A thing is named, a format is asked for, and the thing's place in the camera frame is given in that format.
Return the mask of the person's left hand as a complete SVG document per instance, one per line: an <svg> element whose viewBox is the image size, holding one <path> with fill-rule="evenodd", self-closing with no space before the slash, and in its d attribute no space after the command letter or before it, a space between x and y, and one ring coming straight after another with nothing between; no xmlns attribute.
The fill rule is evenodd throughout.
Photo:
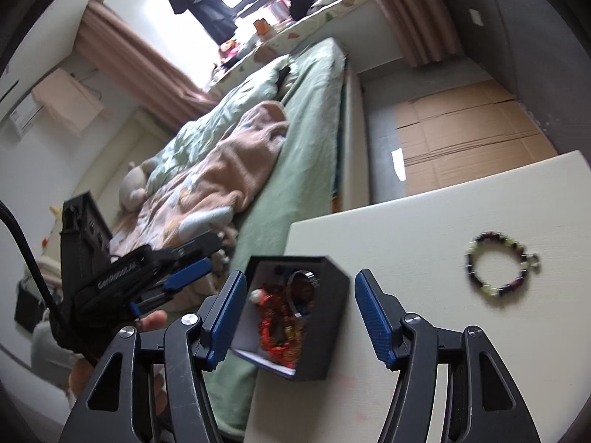
<svg viewBox="0 0 591 443"><path fill-rule="evenodd" d="M138 328L143 332L158 330L164 327L166 320L166 312L156 310L143 317L138 323ZM93 371L94 367L84 358L74 364L68 377L68 385L75 398L81 395ZM161 415L166 409L167 395L164 389L164 378L160 373L154 375L154 402L156 414Z"/></svg>

